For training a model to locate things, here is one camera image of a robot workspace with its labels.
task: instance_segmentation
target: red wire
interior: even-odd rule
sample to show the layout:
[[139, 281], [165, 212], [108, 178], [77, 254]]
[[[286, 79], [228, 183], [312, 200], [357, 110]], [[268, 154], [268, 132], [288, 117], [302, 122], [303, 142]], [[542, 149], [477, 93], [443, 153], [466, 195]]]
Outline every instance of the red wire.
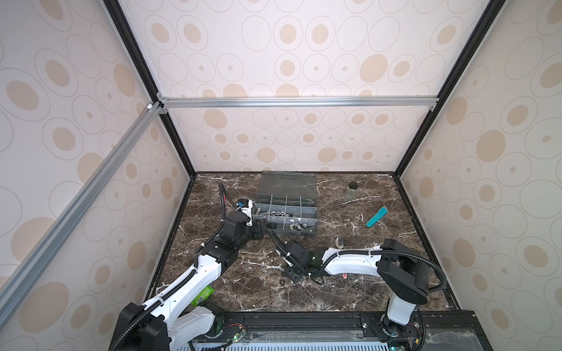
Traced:
[[417, 338], [417, 339], [419, 340], [419, 339], [420, 339], [420, 337], [421, 337], [421, 335], [420, 335], [420, 330], [418, 329], [418, 327], [416, 327], [416, 326], [415, 326], [415, 325], [413, 325], [412, 323], [408, 323], [408, 324], [409, 324], [409, 325], [411, 325], [412, 327], [416, 328], [416, 330], [418, 331], [418, 336], [417, 336], [416, 338]]
[[233, 324], [231, 324], [231, 325], [229, 325], [225, 328], [230, 328], [230, 327], [235, 326], [235, 325], [242, 328], [242, 329], [246, 329], [246, 327], [244, 327], [244, 325], [242, 323], [233, 323]]

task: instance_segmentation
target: clear plastic organizer box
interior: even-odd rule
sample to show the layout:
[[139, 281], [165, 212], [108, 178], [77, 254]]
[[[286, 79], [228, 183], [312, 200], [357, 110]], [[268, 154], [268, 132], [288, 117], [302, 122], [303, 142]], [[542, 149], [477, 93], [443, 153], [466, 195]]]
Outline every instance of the clear plastic organizer box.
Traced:
[[253, 218], [265, 218], [277, 234], [316, 236], [316, 175], [264, 171]]

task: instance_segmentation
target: glass jar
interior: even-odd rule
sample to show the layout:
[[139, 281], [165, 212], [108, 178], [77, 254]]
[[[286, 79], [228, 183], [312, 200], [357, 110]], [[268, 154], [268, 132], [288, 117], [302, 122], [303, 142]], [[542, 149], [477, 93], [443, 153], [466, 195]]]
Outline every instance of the glass jar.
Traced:
[[355, 192], [358, 187], [359, 187], [359, 183], [357, 183], [356, 181], [350, 181], [346, 190], [346, 194], [343, 197], [345, 201], [355, 200]]

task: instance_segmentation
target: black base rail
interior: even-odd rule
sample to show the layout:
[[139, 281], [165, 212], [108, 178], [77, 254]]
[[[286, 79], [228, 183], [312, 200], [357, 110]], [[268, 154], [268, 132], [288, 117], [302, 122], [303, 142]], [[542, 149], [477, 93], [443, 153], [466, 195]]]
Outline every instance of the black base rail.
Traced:
[[[224, 325], [241, 323], [248, 333], [261, 332], [314, 332], [314, 331], [357, 331], [363, 337], [373, 338], [369, 323], [378, 321], [384, 312], [225, 312]], [[484, 351], [492, 351], [482, 326], [473, 311], [421, 311], [426, 328], [426, 340], [431, 333], [466, 332], [476, 334]], [[226, 329], [215, 339], [204, 335], [196, 339], [200, 343], [223, 343], [232, 338], [233, 331]]]

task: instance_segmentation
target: teal plastic tool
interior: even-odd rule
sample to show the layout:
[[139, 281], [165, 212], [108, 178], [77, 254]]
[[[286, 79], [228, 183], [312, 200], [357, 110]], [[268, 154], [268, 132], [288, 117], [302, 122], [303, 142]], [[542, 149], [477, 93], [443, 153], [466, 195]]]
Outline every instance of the teal plastic tool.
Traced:
[[371, 219], [369, 219], [369, 221], [367, 222], [367, 227], [369, 228], [372, 227], [373, 224], [377, 223], [377, 221], [380, 220], [387, 213], [388, 213], [388, 208], [386, 208], [386, 206], [381, 207], [379, 211], [375, 213], [375, 215], [371, 217]]

